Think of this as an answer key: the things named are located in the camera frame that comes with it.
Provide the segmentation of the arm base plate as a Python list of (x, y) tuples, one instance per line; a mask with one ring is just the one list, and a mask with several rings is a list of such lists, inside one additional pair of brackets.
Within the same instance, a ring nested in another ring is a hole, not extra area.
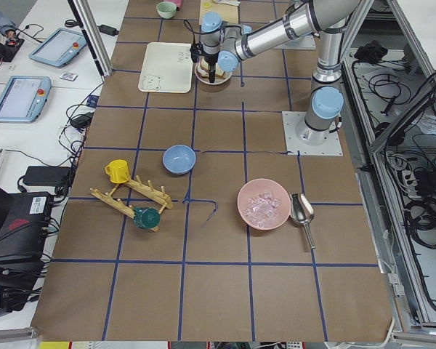
[(316, 44), (315, 44), (314, 37), (309, 35), (309, 36), (302, 36), (294, 40), (289, 40), (285, 43), (276, 46), (275, 49), (315, 51)]
[(335, 123), (324, 131), (315, 131), (305, 124), (305, 112), (283, 111), (286, 152), (301, 156), (343, 156)]

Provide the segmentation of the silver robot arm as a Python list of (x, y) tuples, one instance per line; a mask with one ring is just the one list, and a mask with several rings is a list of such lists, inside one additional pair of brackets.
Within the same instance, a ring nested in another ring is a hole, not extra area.
[(207, 79), (214, 82), (217, 68), (232, 73), (239, 63), (270, 49), (314, 49), (318, 57), (310, 104), (295, 132), (303, 143), (320, 145), (334, 131), (331, 125), (343, 108), (342, 42), (349, 17), (359, 6), (359, 1), (294, 1), (281, 18), (256, 30), (207, 12), (199, 30), (192, 32), (191, 59), (205, 60)]

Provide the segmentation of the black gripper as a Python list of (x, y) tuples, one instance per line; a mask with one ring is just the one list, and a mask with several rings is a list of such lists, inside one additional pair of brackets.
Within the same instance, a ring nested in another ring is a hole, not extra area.
[(190, 47), (190, 56), (193, 62), (198, 62), (200, 56), (204, 56), (205, 61), (209, 64), (209, 82), (213, 84), (216, 78), (216, 64), (218, 61), (218, 46), (213, 47), (201, 42), (192, 43)]

